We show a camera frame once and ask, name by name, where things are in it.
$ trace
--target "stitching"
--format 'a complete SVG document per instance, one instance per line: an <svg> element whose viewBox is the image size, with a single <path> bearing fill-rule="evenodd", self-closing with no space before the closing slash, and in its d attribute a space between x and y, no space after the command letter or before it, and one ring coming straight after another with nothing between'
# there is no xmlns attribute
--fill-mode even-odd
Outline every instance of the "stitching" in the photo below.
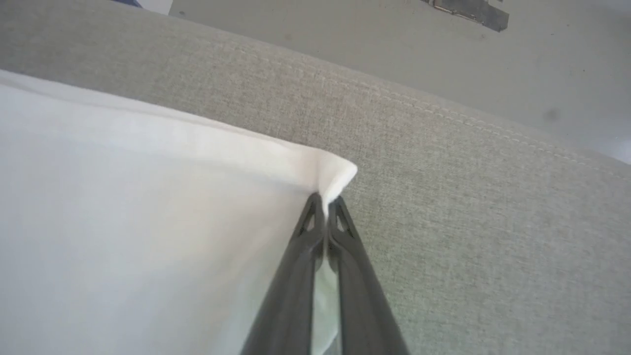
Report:
<svg viewBox="0 0 631 355"><path fill-rule="evenodd" d="M236 46L238 46L238 47L241 47L241 46L242 46L242 44L239 44L239 43L234 42L234 41L232 41L232 40L228 40L228 41L229 41L229 43L232 43L232 44L234 44L234 45L236 45ZM304 73L305 73L305 71L304 71L303 69L301 69L301 68L296 68L296 67L294 67L294 66L292 66L292 65L289 65L289 64L287 64L287 63L281 63L281 62L279 62L279 61L274 61L274 60L271 60L271 59L266 58L266 57L261 57L261 56L258 56L258 55L256 55L256 54L253 54L253 53L250 53L250 52L246 52L246 51L244 51L244 50L242 50L242 49L240 49L240 48L238 48L238 47L234 47L234 48L227 47L227 49L230 49L231 51L237 51L237 52L240 52L240 53L245 54L245 55L247 55L247 56L251 56L251 57L257 58L258 60L265 61L265 62L267 62L267 63L276 64L276 65L279 65L279 66L286 66L286 67L288 67L288 68L291 68L291 69L297 70L298 72L300 72L300 73L302 73L302 74L304 74ZM308 70L308 72L310 72L310 74L312 74L314 77L316 76L316 74L318 74L318 73L321 71L319 68L317 68L317 67L315 67L315 66L313 66L313 65L311 65L311 64L306 64L306 63L297 62L297 61L295 61L295 60L293 60L293 59L289 59L289 61L290 61L290 62L292 62L292 63L299 64L299 65L301 65L301 66L304 66L305 68L310 68L310 70ZM561 151L563 151L564 153L567 153L567 154L569 154L569 155L572 155L572 156L573 156L573 157L575 157L575 158L578 158L578 159L581 159L581 160L586 160L586 161L593 161L593 159L590 159L590 158L587 158L587 157L583 157L582 155L579 155L579 154L576 154L576 153L572 153L572 152L568 152L568 151L565 151L565 150L563 150L563 149L559 149L558 147L556 147L556 146L554 146L554 145L550 145L550 144L547 144L547 143L545 143L545 142L542 142L542 141L539 141L539 140L535 140L535 139L530 138L530 137L528 137L528 136L524 136L524 135L522 135L522 134L520 134L520 133L516 133L516 132L514 132L514 131L512 131L512 130L510 130L510 129L506 129L506 128L503 128L503 127L497 126L497 125L492 124L492 123L484 122L484 121L482 121L482 120L480 120L480 119L473 118L473 117L471 117L471 116L467 116L467 115L465 115L465 114L461 114L461 113L459 113L459 112L450 111L450 110L445 109L445 108L443 108L443 107L440 107L440 106L437 106L437 105L433 105L433 104L429 104L428 102L424 102L424 101L418 100L418 99L416 99L416 98L414 98L414 97L410 97L410 96L407 96L407 95L404 95L404 94L401 94L401 93L397 93L397 92L390 91L390 90L388 90L388 89L386 89L386 88L382 88L382 87L377 87L377 86L374 86L374 85L370 85L370 84L368 84L368 83L365 83L364 81L358 81L358 80L355 80L355 79L347 78L347 77L341 76L341 75L336 74L336 73L328 73L328 74L329 74L329 75L331 75L331 76L335 76L335 77L337 77L337 78L339 78L339 79L342 79L342 80L344 80L344 81L350 81L350 82L352 82L352 83L354 83L354 84L361 85L361 86L366 87L366 88L371 88L372 90L377 91L376 93L373 93L374 95L376 95L376 96L378 96L378 97L381 97L381 98L383 98L383 99L386 99L386 100L389 100L389 101L393 101L393 102L396 102L396 103L398 103L398 104L405 105L405 106L408 106L408 107L412 107L412 108L414 108L414 109L418 109L418 110L421 110L421 111L423 111L423 112L431 113L431 114L434 114L434 115L436 115L436 116L438 116L438 117L442 117L442 118L445 118L445 119L448 119L448 120L451 120L451 121L454 121L454 122L458 122L458 123L461 123L461 124L465 124L466 126L473 127L473 128L478 129L478 130L488 132L488 133L490 133L490 134L496 135L496 136L498 136L498 137L500 137L500 138L503 138L503 139L505 139L505 140L514 141L514 142L516 142L516 143L518 143L518 144L525 145L525 146L527 146L527 147L534 148L534 149L536 149L536 150L538 150L538 151L548 153L548 154L550 154L550 155L552 155L552 156L554 156L554 157L558 157L558 158L561 158L561 159L565 159L565 160L568 160L568 161L573 162L573 163L578 164L578 165L583 165L584 167L588 167L588 168L593 169L593 170L595 170L595 171L605 172L605 173L607 173L607 174L609 174L609 175L611 175L611 176L614 176L614 177L616 177L616 178L619 178L619 179L622 179L622 180L624 180L624 181L628 181L628 182L630 182L630 183L631 183L631 179L626 178L626 177L623 177L623 176L620 176L620 175L617 175L617 174L615 174L614 172L611 172L611 171L607 171L607 170L600 169L600 168L598 168L598 167L596 167L596 166L589 165L589 164L587 164L587 163L585 163L585 162L579 161L579 160L574 159L574 158L570 158L570 157L568 157L568 156L566 156L566 155L560 155L560 154L557 154L557 153L555 153L555 152L552 152L551 150L547 150L547 149L545 149L545 148L537 147L536 145L534 145L534 144L530 144L530 143L529 143L529 142L527 142L527 141L523 141L523 140L519 140L519 139L517 139L517 138L514 138L514 137L512 137L512 136L518 136L518 137L521 137L521 138L523 138L523 139L533 141L533 142L535 142L535 143L537 143L537 144L539 144L539 145L543 145L544 147L549 147L549 148L552 148L552 149L561 150ZM342 85L342 86L344 86L344 87L348 87L348 88L350 88L349 84L347 84L347 83L340 82L340 81L338 81L338 80L332 79L332 78L327 77L327 76L322 75L322 74L321 74L321 76L322 76L322 78L323 78L323 79L325 79L325 80L329 80L329 81L334 82L335 84ZM379 93L380 91L385 92L385 93L388 93L388 94L391 94L391 95L394 95L394 96L402 97L402 98L404 98L404 99L406 99L406 100L410 100L410 101L413 101L413 102L417 102L417 103L419 103L421 106L419 106L419 105L415 105L415 104L412 104L412 103L410 103L410 102L402 101L402 100L399 100L399 99L394 99L394 98L392 98L392 97L390 97L390 96L387 96L387 95L382 95L381 93ZM438 111L444 111L444 112L446 112L447 114L442 114L442 113L440 113L440 112L438 112ZM493 128L495 128L495 129L498 129L498 130L499 130L499 132L498 132L498 131L494 131L494 130L492 130L492 129L485 128L485 127L483 127L483 126L493 127Z"/></svg>

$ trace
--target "white cloth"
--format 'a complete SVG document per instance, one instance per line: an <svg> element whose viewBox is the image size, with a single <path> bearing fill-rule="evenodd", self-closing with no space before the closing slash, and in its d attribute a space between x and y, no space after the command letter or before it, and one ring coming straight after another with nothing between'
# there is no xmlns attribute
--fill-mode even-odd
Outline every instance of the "white cloth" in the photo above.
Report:
<svg viewBox="0 0 631 355"><path fill-rule="evenodd" d="M357 171L6 71L0 97L2 354L238 353L307 197L330 202ZM316 329L314 350L336 332Z"/></svg>

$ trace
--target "gray fabric surface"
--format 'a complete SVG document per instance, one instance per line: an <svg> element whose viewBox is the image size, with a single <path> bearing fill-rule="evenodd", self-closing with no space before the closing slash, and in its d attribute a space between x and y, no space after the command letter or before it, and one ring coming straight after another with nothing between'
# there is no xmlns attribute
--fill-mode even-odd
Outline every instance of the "gray fabric surface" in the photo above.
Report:
<svg viewBox="0 0 631 355"><path fill-rule="evenodd" d="M9 0L0 18L2 69L354 161L344 196L413 354L631 353L628 166L121 4Z"/></svg>

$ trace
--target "white floor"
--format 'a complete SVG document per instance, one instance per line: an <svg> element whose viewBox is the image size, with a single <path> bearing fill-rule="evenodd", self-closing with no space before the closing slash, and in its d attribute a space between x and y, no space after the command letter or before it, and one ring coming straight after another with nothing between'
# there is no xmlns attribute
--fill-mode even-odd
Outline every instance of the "white floor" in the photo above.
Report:
<svg viewBox="0 0 631 355"><path fill-rule="evenodd" d="M434 93L631 163L631 0L489 0L497 33L420 0L174 0L170 15Z"/></svg>

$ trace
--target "metal object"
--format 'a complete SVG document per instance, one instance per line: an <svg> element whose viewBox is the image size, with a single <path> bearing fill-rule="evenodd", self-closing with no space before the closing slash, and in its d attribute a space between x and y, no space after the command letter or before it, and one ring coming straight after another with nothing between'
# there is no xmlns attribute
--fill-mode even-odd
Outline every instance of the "metal object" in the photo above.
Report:
<svg viewBox="0 0 631 355"><path fill-rule="evenodd" d="M325 220L321 197L314 193L241 355L310 354L314 274L323 257L339 278L342 354L409 354L344 200L329 205Z"/></svg>
<svg viewBox="0 0 631 355"><path fill-rule="evenodd" d="M509 14L489 5L488 0L434 0L432 6L497 32L509 26Z"/></svg>

